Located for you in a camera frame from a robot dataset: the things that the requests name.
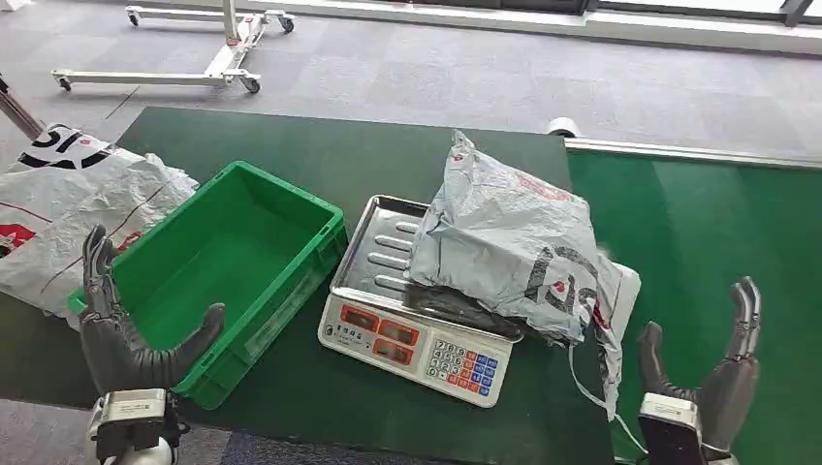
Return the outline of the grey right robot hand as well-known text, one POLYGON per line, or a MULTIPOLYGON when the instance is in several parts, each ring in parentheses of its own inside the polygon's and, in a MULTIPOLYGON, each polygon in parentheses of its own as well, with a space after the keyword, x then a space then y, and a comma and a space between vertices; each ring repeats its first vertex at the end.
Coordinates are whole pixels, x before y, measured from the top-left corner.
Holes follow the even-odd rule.
POLYGON ((675 385, 661 355, 662 326, 646 323, 637 340, 638 365, 648 393, 696 405, 702 425, 702 451, 708 460, 729 459, 753 401, 760 375, 756 346, 761 332, 762 297, 754 280, 745 276, 731 287, 735 304, 732 333, 719 363, 696 388, 675 385))

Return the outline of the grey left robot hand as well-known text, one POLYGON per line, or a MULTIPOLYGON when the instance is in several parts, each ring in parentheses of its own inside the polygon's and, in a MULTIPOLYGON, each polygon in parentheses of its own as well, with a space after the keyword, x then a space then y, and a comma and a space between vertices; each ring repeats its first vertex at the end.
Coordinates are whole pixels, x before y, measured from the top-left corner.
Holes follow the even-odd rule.
POLYGON ((173 388, 217 339, 225 305, 209 305, 201 325, 172 348, 152 349, 121 305, 112 276, 114 252, 106 228, 96 224, 82 243, 85 308, 79 313, 81 346, 93 382, 102 395, 173 388))

